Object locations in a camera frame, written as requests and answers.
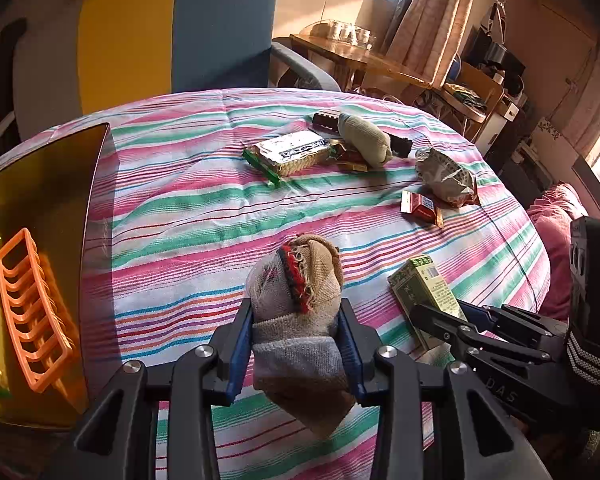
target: rolled sock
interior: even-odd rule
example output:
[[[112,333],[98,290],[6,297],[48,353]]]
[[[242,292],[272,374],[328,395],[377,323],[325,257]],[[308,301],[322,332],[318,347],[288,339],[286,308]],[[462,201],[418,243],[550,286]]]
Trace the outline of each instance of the rolled sock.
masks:
[[[284,392],[289,386],[309,390],[343,390],[347,378],[333,337],[295,337],[253,345],[257,390]]]
[[[389,135],[362,117],[340,114],[338,132],[374,168],[382,168],[393,156]]]
[[[343,282],[338,248],[304,234],[263,257],[246,283],[254,318],[253,386],[321,438],[354,403],[333,339]],[[308,401],[315,396],[332,404],[331,416]]]

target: green box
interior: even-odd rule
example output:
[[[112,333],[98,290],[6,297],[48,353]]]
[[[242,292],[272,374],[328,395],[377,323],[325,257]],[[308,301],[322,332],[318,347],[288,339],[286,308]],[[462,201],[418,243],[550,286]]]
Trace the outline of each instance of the green box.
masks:
[[[429,303],[447,314],[466,321],[464,312],[462,312],[456,297],[436,269],[432,257],[428,254],[409,258],[400,269],[389,276],[388,281],[412,326],[409,312],[411,307],[418,303]],[[414,330],[427,350],[431,350],[442,343],[439,339],[415,327]]]

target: wooden table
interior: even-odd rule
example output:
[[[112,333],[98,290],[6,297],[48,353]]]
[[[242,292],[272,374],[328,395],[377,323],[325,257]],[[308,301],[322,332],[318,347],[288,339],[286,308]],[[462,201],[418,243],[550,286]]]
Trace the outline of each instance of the wooden table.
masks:
[[[336,64],[334,79],[343,92],[352,87],[356,71],[387,75],[405,83],[431,88],[430,84],[411,75],[404,65],[386,59],[361,46],[302,34],[292,34],[290,37],[292,47],[296,52],[302,54],[303,50],[311,50]]]

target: plastic bag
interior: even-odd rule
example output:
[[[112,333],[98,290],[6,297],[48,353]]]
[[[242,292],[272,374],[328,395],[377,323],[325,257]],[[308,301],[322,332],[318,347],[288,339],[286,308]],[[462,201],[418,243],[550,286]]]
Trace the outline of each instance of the plastic bag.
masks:
[[[474,176],[444,153],[433,148],[419,149],[416,171],[433,193],[449,205],[480,205]]]

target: pillow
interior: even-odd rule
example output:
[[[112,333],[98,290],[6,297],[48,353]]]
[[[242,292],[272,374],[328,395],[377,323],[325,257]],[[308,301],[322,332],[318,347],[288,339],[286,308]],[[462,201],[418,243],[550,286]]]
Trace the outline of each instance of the pillow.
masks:
[[[567,321],[571,309],[571,221],[586,216],[580,197],[570,184],[544,192],[527,211],[544,244],[551,265],[551,284],[539,313]]]

